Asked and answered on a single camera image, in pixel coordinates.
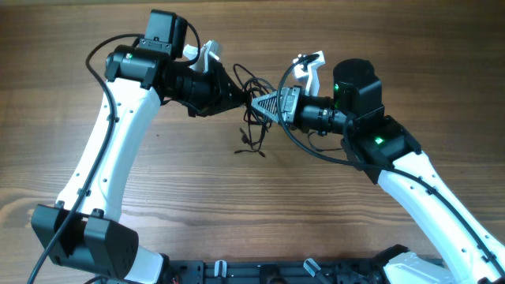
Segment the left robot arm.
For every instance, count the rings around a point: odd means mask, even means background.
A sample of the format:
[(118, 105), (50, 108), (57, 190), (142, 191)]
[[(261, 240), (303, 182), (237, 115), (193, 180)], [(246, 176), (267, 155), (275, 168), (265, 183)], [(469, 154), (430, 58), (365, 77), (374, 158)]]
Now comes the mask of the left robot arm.
[[(120, 45), (97, 81), (103, 101), (80, 162), (51, 206), (38, 205), (31, 225), (41, 260), (128, 283), (177, 283), (168, 256), (139, 244), (120, 222), (125, 183), (141, 141), (159, 108), (171, 101), (191, 117), (207, 117), (250, 100), (215, 57), (184, 61), (192, 25), (172, 12), (152, 10), (146, 32)], [(194, 65), (203, 61), (205, 71)]]

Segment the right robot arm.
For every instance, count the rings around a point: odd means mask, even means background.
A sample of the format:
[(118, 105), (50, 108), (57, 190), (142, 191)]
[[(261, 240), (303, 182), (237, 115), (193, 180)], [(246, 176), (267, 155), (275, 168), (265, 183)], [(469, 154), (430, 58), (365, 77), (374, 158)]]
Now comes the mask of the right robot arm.
[(286, 133), (294, 129), (342, 136), (344, 164), (366, 173), (410, 214), (443, 258), (437, 266), (396, 245), (376, 257), (374, 282), (501, 283), (504, 247), (465, 208), (437, 174), (420, 143), (384, 113), (382, 84), (371, 62), (334, 67), (334, 94), (319, 97), (316, 58), (293, 63), (308, 72), (307, 89), (279, 85), (252, 108)]

